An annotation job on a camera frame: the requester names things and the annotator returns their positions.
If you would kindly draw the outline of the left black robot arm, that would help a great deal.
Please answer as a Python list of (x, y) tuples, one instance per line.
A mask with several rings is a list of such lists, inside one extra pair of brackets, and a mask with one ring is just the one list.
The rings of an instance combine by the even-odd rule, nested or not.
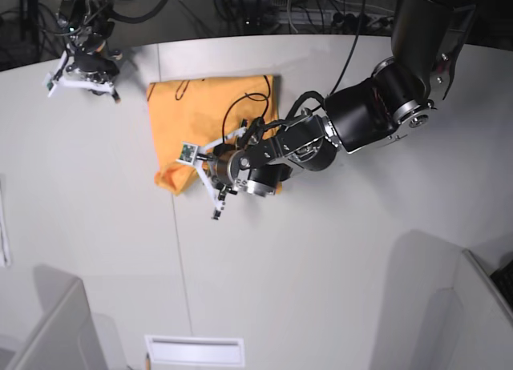
[(392, 55), (357, 85), (303, 93), (283, 119), (259, 115), (210, 147), (203, 180), (219, 219), (227, 195), (265, 197), (294, 171), (322, 171), (339, 151), (396, 142), (425, 124), (453, 84), (478, 0), (397, 0)]

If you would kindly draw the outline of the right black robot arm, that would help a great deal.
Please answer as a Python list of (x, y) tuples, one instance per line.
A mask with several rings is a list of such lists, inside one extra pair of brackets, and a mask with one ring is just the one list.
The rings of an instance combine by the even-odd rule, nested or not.
[(109, 95), (116, 103), (120, 102), (115, 81), (123, 53), (108, 46), (115, 24), (146, 22), (154, 18), (169, 0), (159, 0), (153, 9), (139, 17), (115, 12), (116, 1), (61, 1), (57, 35), (65, 39), (65, 46), (56, 69), (43, 82), (49, 96), (62, 88), (80, 89), (98, 96)]

